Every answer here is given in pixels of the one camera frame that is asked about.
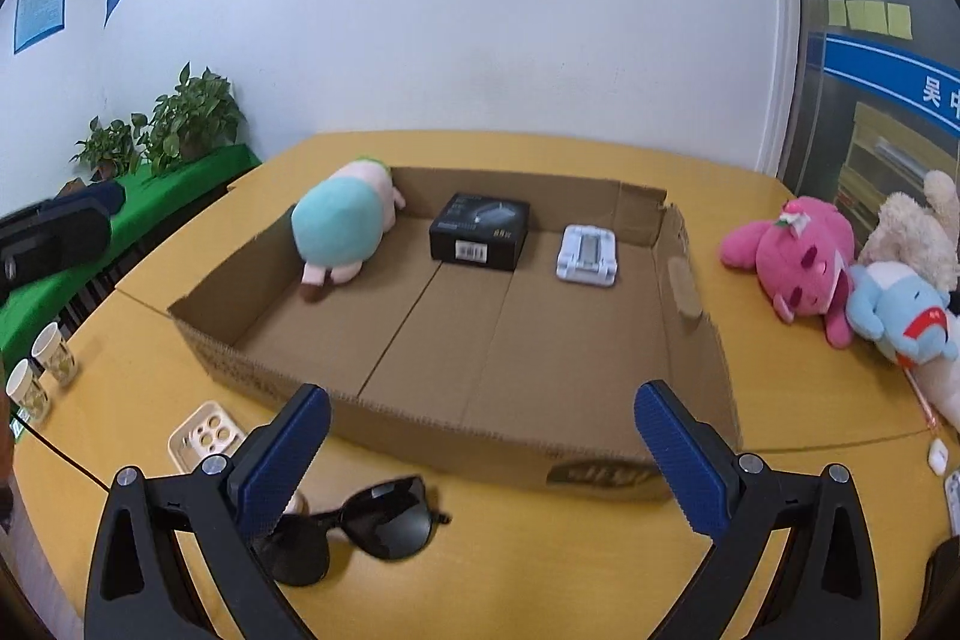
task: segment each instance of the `cardboard tray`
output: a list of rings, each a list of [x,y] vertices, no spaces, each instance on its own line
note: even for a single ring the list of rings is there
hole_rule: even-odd
[[[289,212],[170,308],[216,381],[280,408],[325,387],[333,431],[403,461],[487,482],[608,499],[665,495],[637,435],[637,386],[662,378],[734,450],[720,340],[702,312],[683,218],[665,192],[608,180],[395,169],[407,208],[359,276],[298,295]],[[514,272],[430,258],[456,191],[531,205]],[[610,289],[556,276],[570,223],[612,229]]]

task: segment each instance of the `green tablecloth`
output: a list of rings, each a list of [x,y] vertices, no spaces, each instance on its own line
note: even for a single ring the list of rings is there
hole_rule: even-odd
[[[229,145],[168,175],[152,177],[150,167],[144,166],[136,175],[118,177],[117,182],[127,192],[127,201],[110,220],[112,237],[107,252],[95,263],[64,269],[15,290],[0,308],[0,355],[7,374],[18,360],[30,355],[40,330],[56,319],[56,314],[97,272],[163,218],[259,163],[246,145]]]

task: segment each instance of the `wooden table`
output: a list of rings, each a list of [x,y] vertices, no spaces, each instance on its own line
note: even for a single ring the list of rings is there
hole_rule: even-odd
[[[247,431],[272,415],[213,384],[173,323],[123,293],[107,298],[70,345],[83,369],[63,394],[44,378],[55,399],[44,432],[106,482],[128,463],[148,476],[169,474],[166,439],[205,400],[219,400]],[[925,560],[949,535],[941,484],[923,465],[926,447],[925,435],[915,434],[764,454],[778,469],[819,473],[842,461],[853,471],[877,560],[885,638],[904,637],[912,626]],[[410,472],[424,471],[330,438],[302,490],[311,507],[326,509]],[[17,449],[16,473],[51,565],[82,610],[104,493],[30,437]],[[418,640],[640,640],[707,551],[670,501],[568,499],[424,475],[453,523],[422,554],[387,564],[335,544],[326,581],[286,591],[318,637],[380,638],[389,626],[394,637]],[[730,637],[741,637],[760,607],[783,542],[778,533]],[[218,632],[238,637],[189,537],[185,550]]]
[[[165,307],[325,173],[359,154],[397,165],[552,170],[666,187],[688,219],[698,282],[720,327],[748,447],[778,469],[819,473],[832,461],[851,468],[877,560],[883,636],[904,637],[916,619],[925,560],[949,535],[942,483],[925,467],[923,421],[896,373],[869,351],[833,351],[819,327],[784,327],[755,279],[720,268],[715,245],[725,231],[774,215],[788,196],[776,181],[728,167],[514,135],[310,140],[242,178],[80,327],[70,340],[82,367],[71,389],[61,394],[43,378],[55,399],[44,424],[51,441],[109,482],[128,463],[148,476],[172,472],[167,437],[205,400],[220,401],[247,430],[269,420],[270,410],[213,384]],[[865,444],[849,444],[858,441]],[[399,564],[335,544],[326,581],[287,591],[318,636],[363,640],[390,627],[393,637],[418,640],[637,640],[659,622],[707,550],[673,503],[605,503],[480,485],[336,438],[323,445],[302,490],[313,509],[325,509],[381,477],[409,472],[424,472],[438,488],[453,523],[422,554]],[[104,494],[30,437],[18,446],[16,473],[40,542],[83,609]],[[749,627],[783,542],[778,533],[729,637]],[[185,548],[218,632],[237,637],[195,544],[187,539]]]

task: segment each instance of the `sunglasses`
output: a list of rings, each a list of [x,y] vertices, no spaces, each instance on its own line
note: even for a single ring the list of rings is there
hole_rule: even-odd
[[[365,488],[343,506],[314,515],[284,515],[277,528],[253,542],[263,569],[279,584],[309,586],[330,567],[326,534],[339,528],[361,551],[385,561],[399,561],[424,550],[446,513],[430,509],[419,475],[400,477]]]

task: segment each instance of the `white phone stand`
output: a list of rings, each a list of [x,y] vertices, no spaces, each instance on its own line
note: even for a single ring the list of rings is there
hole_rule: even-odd
[[[616,237],[596,226],[568,226],[557,257],[557,277],[609,287],[616,280]]]

